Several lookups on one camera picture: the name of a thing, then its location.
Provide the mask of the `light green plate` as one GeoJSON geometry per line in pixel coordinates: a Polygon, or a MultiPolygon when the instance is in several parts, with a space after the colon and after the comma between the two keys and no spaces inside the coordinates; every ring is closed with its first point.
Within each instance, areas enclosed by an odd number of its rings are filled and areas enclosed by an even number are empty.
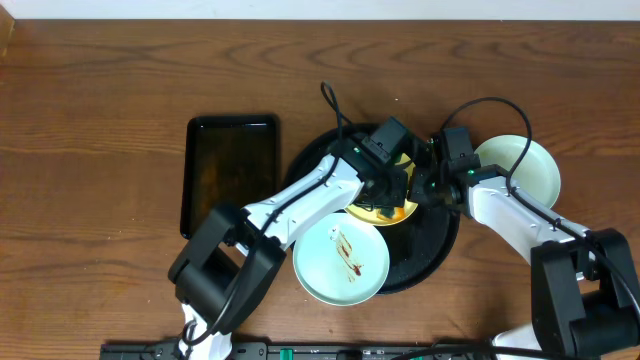
{"type": "MultiPolygon", "coordinates": [[[[475,150],[481,164],[499,165],[510,170],[524,150],[526,138],[517,135],[500,135],[483,142],[475,150]]],[[[513,178],[535,200],[552,208],[561,190],[559,168],[550,153],[532,141],[513,178]]]]}
{"type": "Polygon", "coordinates": [[[324,217],[293,245],[302,287],[333,306],[353,306],[375,296],[390,270],[386,241],[376,227],[346,213],[324,217]]]}

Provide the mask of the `light green front plate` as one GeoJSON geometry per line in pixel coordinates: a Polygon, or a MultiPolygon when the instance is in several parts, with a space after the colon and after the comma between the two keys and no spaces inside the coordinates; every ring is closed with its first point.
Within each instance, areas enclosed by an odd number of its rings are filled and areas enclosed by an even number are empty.
{"type": "Polygon", "coordinates": [[[376,227],[346,213],[324,217],[293,245],[302,287],[333,306],[353,306],[375,296],[390,270],[386,241],[376,227]]]}

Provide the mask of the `orange green sponge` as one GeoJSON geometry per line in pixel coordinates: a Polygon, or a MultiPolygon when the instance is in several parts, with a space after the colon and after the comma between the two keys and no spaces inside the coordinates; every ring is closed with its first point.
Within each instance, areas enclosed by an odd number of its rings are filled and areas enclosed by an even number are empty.
{"type": "Polygon", "coordinates": [[[385,221],[385,222],[398,222],[403,220],[406,217],[406,215],[403,207],[393,207],[393,208],[380,208],[378,210],[377,217],[381,221],[385,221]]]}

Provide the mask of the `yellow plate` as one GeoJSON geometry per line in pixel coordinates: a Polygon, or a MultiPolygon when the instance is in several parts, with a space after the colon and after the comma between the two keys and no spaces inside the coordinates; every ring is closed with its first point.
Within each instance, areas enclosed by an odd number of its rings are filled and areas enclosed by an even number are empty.
{"type": "Polygon", "coordinates": [[[395,159],[393,167],[387,168],[384,182],[379,185],[374,198],[349,205],[345,212],[364,223],[374,226],[391,226],[407,219],[418,204],[406,199],[408,181],[415,164],[405,153],[395,159]]]}

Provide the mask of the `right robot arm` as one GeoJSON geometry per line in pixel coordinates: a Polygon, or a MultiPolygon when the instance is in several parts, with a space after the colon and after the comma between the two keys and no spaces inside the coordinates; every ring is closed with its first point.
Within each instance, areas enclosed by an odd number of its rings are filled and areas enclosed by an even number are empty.
{"type": "Polygon", "coordinates": [[[467,129],[433,136],[409,198],[488,227],[530,265],[531,322],[492,339],[496,358],[598,359],[638,345],[639,281],[624,235],[573,223],[500,166],[482,165],[467,129]]]}

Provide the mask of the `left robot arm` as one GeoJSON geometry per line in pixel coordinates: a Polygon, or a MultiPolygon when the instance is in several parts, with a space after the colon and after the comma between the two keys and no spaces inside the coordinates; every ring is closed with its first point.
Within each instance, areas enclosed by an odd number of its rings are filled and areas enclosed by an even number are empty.
{"type": "Polygon", "coordinates": [[[226,358],[232,332],[258,307],[289,248],[317,299],[351,306],[375,295],[390,270],[389,250],[372,224],[345,210],[364,199],[403,206],[402,155],[348,145],[276,195],[214,207],[168,272],[185,316],[179,358],[226,358]]]}

